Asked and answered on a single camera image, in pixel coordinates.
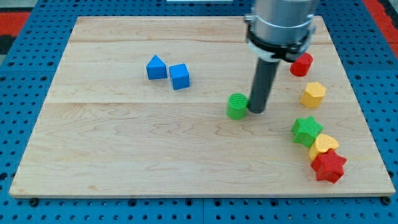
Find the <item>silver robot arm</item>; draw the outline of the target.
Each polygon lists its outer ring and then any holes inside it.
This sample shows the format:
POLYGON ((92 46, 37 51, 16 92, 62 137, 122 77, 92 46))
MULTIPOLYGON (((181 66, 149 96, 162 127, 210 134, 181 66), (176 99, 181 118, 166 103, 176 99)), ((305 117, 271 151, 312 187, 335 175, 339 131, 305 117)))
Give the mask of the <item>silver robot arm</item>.
POLYGON ((255 0, 244 16, 246 42, 261 60, 294 62, 303 55, 316 27, 318 0, 255 0))

